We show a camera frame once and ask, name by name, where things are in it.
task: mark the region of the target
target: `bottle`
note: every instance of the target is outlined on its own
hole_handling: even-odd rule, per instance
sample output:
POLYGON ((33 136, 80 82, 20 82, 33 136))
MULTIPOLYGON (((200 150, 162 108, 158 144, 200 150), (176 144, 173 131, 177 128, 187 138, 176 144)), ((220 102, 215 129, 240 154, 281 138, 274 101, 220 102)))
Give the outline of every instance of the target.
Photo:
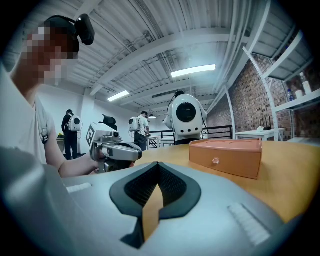
POLYGON ((295 98, 293 97, 292 95, 292 92, 290 89, 288 89, 288 98, 289 98, 289 101, 292 102, 295 98))
POLYGON ((302 85, 303 85, 303 89, 304 89, 305 95, 312 93, 310 84, 309 84, 308 80, 306 79, 305 74, 302 73, 302 72, 300 73, 300 79, 301 79, 301 82, 302 82, 302 85))

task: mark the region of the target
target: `orange box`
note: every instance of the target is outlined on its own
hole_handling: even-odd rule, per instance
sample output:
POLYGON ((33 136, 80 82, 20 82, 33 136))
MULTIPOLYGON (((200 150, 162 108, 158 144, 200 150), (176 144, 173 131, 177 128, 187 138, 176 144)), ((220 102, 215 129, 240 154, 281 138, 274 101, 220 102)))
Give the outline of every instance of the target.
POLYGON ((201 139, 189 144, 189 160, 227 174, 257 179, 261 139, 201 139))

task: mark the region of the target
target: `ceiling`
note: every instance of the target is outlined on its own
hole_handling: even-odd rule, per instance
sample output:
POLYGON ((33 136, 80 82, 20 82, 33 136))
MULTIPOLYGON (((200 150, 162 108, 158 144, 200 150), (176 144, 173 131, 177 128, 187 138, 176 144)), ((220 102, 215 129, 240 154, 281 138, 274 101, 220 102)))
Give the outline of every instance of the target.
MULTIPOLYGON (((130 94, 113 104, 161 116, 172 94, 153 96, 174 90, 209 108, 222 85, 245 66, 242 48, 254 37, 265 5, 264 0, 46 0, 18 32, 25 39, 50 16, 77 19, 87 13, 94 43, 80 46, 72 73, 56 86, 91 88, 99 100, 127 90, 130 94), (215 71, 171 77, 171 72, 209 64, 216 64, 215 71)), ((18 54, 8 47, 8 60, 14 62, 18 54)))

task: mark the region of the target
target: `white shelf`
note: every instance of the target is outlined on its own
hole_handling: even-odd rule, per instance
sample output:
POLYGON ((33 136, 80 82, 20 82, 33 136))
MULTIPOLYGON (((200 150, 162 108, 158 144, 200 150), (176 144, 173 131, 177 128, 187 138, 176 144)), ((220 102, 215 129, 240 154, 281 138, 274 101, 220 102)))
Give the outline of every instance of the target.
POLYGON ((320 89, 315 90, 301 98, 297 98, 293 101, 287 102, 283 105, 276 106, 274 108, 274 111, 279 112, 282 110, 298 110, 316 104, 318 102, 320 102, 320 89))

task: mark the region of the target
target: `railing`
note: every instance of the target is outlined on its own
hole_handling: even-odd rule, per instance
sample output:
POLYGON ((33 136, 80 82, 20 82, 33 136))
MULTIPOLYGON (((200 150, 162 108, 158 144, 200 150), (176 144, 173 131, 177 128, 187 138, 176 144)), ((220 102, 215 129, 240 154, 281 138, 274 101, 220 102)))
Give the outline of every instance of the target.
MULTIPOLYGON (((228 136, 220 136, 220 137, 213 137, 210 136, 208 137, 209 139, 221 139, 221 138, 230 138, 231 140, 233 139, 233 134, 232 134, 232 125, 224 125, 224 126, 215 126, 215 127, 208 127, 208 128, 203 128, 202 133, 204 135, 212 135, 212 134, 230 134, 228 136), (226 131, 219 131, 219 132, 210 132, 211 130, 218 130, 218 129, 225 129, 226 131)), ((156 131, 150 131, 150 134, 161 134, 161 139, 164 137, 173 137, 174 133, 172 130, 156 130, 156 131)))

